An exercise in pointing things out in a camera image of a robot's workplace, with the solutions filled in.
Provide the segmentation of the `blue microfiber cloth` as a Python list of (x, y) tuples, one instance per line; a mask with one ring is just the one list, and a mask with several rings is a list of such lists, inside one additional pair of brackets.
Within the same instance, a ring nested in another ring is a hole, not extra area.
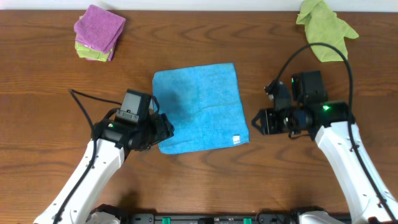
[(250, 141), (233, 63), (156, 72), (153, 94), (174, 136), (159, 144), (164, 154), (183, 154)]

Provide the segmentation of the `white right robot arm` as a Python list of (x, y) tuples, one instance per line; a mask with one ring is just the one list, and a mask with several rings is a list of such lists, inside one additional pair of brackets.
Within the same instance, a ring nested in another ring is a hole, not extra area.
[(382, 181), (344, 101), (330, 101), (319, 71), (296, 73), (288, 88), (278, 79), (265, 87), (273, 107), (252, 125), (263, 135), (309, 136), (326, 156), (345, 195), (353, 223), (397, 223), (397, 200)]

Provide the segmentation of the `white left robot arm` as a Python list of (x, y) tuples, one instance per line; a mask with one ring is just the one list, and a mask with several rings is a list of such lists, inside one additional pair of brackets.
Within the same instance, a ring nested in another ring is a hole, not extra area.
[(101, 121), (89, 121), (91, 139), (80, 163), (35, 223), (129, 223), (125, 211), (95, 203), (132, 151), (149, 150), (174, 135), (174, 126), (159, 109), (155, 96), (127, 90), (123, 102)]

